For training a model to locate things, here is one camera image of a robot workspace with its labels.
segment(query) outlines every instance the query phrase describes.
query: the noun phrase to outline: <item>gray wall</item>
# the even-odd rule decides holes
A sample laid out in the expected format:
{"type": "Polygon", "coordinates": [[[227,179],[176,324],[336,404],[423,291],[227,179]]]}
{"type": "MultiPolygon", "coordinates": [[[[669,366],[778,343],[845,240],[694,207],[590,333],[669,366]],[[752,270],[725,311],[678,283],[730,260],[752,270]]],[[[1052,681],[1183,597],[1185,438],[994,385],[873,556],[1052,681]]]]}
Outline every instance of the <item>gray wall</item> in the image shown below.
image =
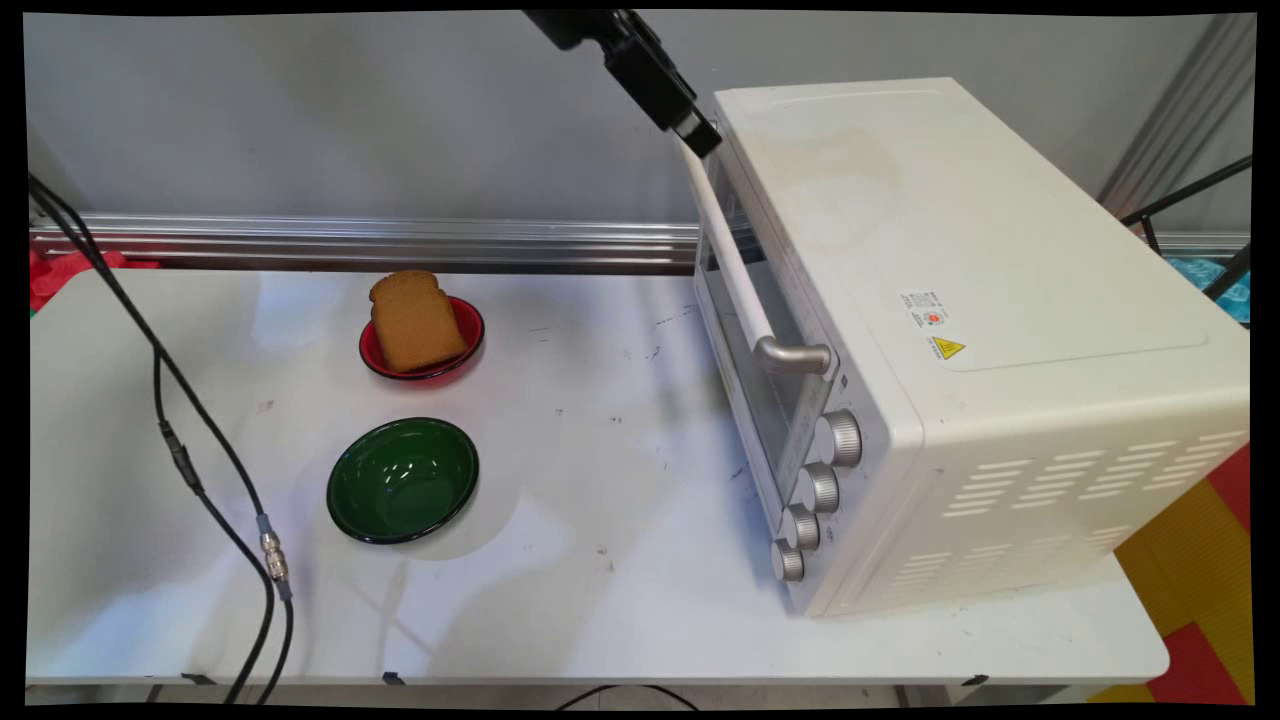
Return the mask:
{"type": "MultiPolygon", "coordinates": [[[[713,90],[951,76],[1096,195],[1206,17],[641,13],[713,90]]],[[[23,17],[29,167],[83,209],[690,220],[668,143],[517,12],[23,17]]]]}
{"type": "MultiPolygon", "coordinates": [[[[1202,177],[1253,152],[1253,86],[1240,97],[1222,124],[1210,136],[1204,149],[1175,187],[1202,177]]],[[[1222,181],[1194,197],[1183,200],[1152,218],[1156,237],[1160,231],[1249,232],[1253,170],[1222,181]]]]}

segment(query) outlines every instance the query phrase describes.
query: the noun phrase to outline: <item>black metal frame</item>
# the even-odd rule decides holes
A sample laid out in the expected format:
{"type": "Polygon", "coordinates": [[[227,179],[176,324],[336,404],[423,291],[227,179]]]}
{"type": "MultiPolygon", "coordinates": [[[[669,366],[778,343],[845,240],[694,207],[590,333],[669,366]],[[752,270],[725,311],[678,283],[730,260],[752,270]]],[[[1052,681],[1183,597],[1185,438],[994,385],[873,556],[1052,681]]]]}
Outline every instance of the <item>black metal frame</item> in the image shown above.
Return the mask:
{"type": "MultiPolygon", "coordinates": [[[[1181,202],[1183,200],[1187,200],[1188,197],[1196,193],[1203,192],[1213,187],[1215,184],[1225,181],[1226,178],[1242,173],[1252,167],[1253,167],[1253,154],[1251,152],[1244,158],[1240,158],[1239,160],[1231,163],[1230,165],[1217,172],[1210,173],[1203,178],[1188,184],[1187,187],[1175,190],[1174,192],[1170,192],[1169,195],[1161,197],[1160,200],[1156,200],[1149,205],[1134,210],[1133,213],[1125,215],[1124,218],[1120,218],[1120,223],[1124,224],[1125,227],[1133,227],[1140,223],[1142,233],[1147,238],[1147,245],[1151,246],[1151,249],[1156,252],[1156,255],[1164,256],[1164,252],[1160,251],[1160,241],[1156,240],[1156,228],[1152,227],[1151,224],[1151,217],[1155,215],[1156,213],[1160,213],[1161,210],[1166,210],[1181,202]]],[[[1249,259],[1251,259],[1249,249],[1252,246],[1253,241],[1245,243],[1245,246],[1242,247],[1240,251],[1236,252],[1230,261],[1228,261],[1226,269],[1222,270],[1222,274],[1213,278],[1213,282],[1211,282],[1208,287],[1204,288],[1204,295],[1207,295],[1210,300],[1217,302],[1217,299],[1222,297],[1224,292],[1231,290],[1231,286],[1234,286],[1236,281],[1244,277],[1244,273],[1249,272],[1249,259]]]]}

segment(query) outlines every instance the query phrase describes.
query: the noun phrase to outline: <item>cable connector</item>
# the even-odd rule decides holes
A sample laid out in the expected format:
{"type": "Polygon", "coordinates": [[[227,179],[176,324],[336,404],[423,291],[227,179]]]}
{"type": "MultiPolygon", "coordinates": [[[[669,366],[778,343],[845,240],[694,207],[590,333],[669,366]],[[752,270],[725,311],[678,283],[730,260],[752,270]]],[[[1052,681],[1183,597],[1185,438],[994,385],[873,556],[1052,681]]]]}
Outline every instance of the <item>cable connector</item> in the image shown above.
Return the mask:
{"type": "Polygon", "coordinates": [[[289,565],[284,560],[280,538],[271,529],[271,520],[266,512],[257,516],[257,529],[261,533],[262,552],[266,555],[266,574],[275,580],[275,587],[280,591],[280,600],[289,600],[293,597],[293,591],[289,588],[289,565]]]}
{"type": "Polygon", "coordinates": [[[200,475],[196,473],[196,466],[191,464],[191,456],[187,455],[187,446],[182,445],[178,439],[178,434],[173,432],[173,427],[169,425],[168,420],[160,420],[160,434],[164,436],[165,445],[169,446],[169,454],[173,455],[173,464],[178,468],[178,473],[182,475],[183,482],[192,492],[201,493],[205,492],[204,486],[200,483],[200,475]]]}

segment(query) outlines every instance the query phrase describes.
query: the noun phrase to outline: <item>toaster oven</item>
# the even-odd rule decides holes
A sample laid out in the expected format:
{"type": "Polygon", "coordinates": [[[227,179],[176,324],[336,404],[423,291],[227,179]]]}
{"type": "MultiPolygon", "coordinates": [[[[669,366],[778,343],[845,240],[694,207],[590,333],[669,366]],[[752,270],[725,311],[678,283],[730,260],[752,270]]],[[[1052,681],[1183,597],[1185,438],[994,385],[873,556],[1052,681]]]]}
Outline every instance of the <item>toaster oven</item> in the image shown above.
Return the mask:
{"type": "Polygon", "coordinates": [[[795,611],[1069,579],[1248,442],[1248,332],[955,81],[714,104],[694,284],[795,611]]]}

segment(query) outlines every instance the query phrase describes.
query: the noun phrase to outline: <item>oven knob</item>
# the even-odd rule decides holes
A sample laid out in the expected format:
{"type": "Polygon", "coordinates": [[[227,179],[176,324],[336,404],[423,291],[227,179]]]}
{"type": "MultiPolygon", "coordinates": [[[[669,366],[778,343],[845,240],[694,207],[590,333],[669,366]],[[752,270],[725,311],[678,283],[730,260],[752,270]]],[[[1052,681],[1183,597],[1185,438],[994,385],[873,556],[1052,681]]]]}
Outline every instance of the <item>oven knob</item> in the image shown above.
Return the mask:
{"type": "Polygon", "coordinates": [[[818,550],[818,518],[799,505],[782,511],[782,537],[797,550],[818,550]]]}
{"type": "Polygon", "coordinates": [[[773,577],[787,583],[804,579],[804,557],[786,541],[773,541],[773,577]]]}
{"type": "Polygon", "coordinates": [[[840,486],[836,484],[836,471],[822,462],[810,462],[800,468],[796,478],[800,505],[809,512],[835,512],[840,506],[840,486]]]}
{"type": "Polygon", "coordinates": [[[813,428],[818,459],[833,468],[852,468],[863,459],[863,436],[849,410],[836,410],[818,418],[813,428]]]}

